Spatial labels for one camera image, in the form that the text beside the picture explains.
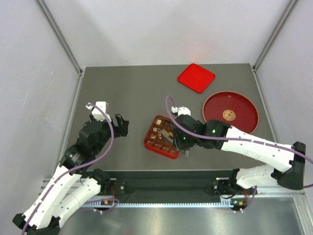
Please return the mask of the metal tongs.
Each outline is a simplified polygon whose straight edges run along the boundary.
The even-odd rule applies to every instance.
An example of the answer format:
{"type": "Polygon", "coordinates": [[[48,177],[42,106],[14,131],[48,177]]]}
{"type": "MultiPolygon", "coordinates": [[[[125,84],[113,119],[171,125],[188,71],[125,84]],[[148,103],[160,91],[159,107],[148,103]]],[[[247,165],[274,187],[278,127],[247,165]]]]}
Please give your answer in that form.
{"type": "MultiPolygon", "coordinates": [[[[177,151],[179,151],[178,147],[176,146],[176,144],[174,143],[174,139],[169,135],[169,133],[165,130],[165,129],[157,129],[158,134],[161,134],[163,138],[165,138],[171,145],[173,148],[175,148],[177,151]]],[[[189,157],[190,156],[190,150],[182,150],[182,153],[186,156],[189,157]]]]}

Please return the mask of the red square box lid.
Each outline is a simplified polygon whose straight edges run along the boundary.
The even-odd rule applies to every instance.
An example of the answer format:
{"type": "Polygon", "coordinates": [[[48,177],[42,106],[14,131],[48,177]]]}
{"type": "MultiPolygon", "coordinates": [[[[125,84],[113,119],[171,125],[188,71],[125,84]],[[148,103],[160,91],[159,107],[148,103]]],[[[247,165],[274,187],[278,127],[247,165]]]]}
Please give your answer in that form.
{"type": "Polygon", "coordinates": [[[197,65],[190,64],[179,76],[178,82],[201,94],[214,81],[215,74],[197,65]]]}

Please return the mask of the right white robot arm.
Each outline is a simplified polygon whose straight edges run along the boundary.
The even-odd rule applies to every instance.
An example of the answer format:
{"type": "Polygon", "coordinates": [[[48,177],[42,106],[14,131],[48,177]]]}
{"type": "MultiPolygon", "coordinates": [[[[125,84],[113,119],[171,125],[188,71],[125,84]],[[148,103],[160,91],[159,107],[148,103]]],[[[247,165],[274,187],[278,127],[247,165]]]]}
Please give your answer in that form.
{"type": "Polygon", "coordinates": [[[232,171],[228,188],[232,193],[241,193],[254,186],[278,184],[291,190],[304,188],[306,145],[279,144],[253,135],[219,120],[203,124],[189,115],[178,116],[172,127],[173,145],[183,151],[193,146],[237,153],[263,162],[253,168],[238,168],[232,171]]]}

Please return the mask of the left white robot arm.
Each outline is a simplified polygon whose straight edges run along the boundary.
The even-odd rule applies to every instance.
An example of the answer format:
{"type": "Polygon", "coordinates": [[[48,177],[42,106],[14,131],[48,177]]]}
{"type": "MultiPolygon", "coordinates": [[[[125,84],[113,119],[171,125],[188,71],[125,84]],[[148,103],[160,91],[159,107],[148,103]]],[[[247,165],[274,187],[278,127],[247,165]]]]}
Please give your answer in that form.
{"type": "Polygon", "coordinates": [[[99,159],[107,142],[127,136],[129,121],[119,114],[115,118],[117,124],[91,116],[84,124],[76,143],[65,151],[42,194],[27,211],[14,216],[12,222],[22,234],[56,235],[83,204],[99,193],[110,191],[106,172],[87,169],[99,159]]]}

